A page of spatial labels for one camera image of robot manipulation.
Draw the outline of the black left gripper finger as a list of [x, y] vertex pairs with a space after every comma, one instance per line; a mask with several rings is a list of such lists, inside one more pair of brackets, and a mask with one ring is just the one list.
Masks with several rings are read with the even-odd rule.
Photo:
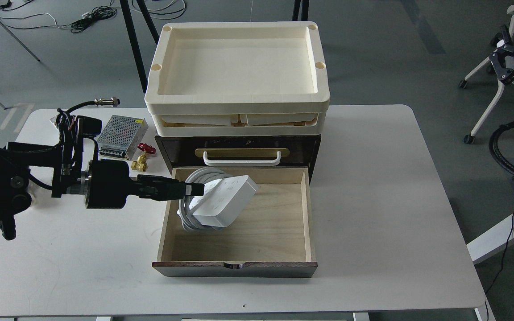
[[203, 195], [204, 184], [202, 183], [191, 183], [153, 175], [137, 176], [137, 196], [140, 198], [161, 202]]

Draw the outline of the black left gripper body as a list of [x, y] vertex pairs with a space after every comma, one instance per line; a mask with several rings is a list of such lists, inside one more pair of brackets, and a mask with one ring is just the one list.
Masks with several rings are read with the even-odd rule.
[[122, 209], [129, 195], [137, 192], [129, 165], [114, 159], [92, 160], [88, 165], [90, 185], [84, 204], [87, 209]]

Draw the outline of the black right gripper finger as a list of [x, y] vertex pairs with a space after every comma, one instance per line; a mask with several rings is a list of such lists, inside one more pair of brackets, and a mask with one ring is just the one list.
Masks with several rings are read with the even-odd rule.
[[514, 81], [514, 67], [507, 65], [506, 57], [512, 57], [514, 60], [514, 45], [506, 25], [501, 26], [501, 33], [502, 45], [491, 53], [489, 60], [498, 81], [503, 85], [508, 85]]

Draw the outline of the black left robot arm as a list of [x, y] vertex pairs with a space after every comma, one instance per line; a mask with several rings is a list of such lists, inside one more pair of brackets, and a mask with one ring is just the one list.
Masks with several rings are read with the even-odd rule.
[[155, 201], [204, 195], [204, 185], [200, 183], [152, 175], [130, 177], [126, 162], [99, 159], [98, 151], [83, 171], [83, 140], [98, 136], [102, 122], [73, 112], [92, 104], [116, 106], [120, 100], [95, 99], [68, 110], [59, 108], [55, 120], [59, 141], [53, 146], [10, 142], [0, 148], [0, 229], [4, 239], [16, 237], [14, 216], [31, 206], [30, 182], [51, 191], [54, 198], [84, 195], [88, 209], [122, 209], [129, 195]]

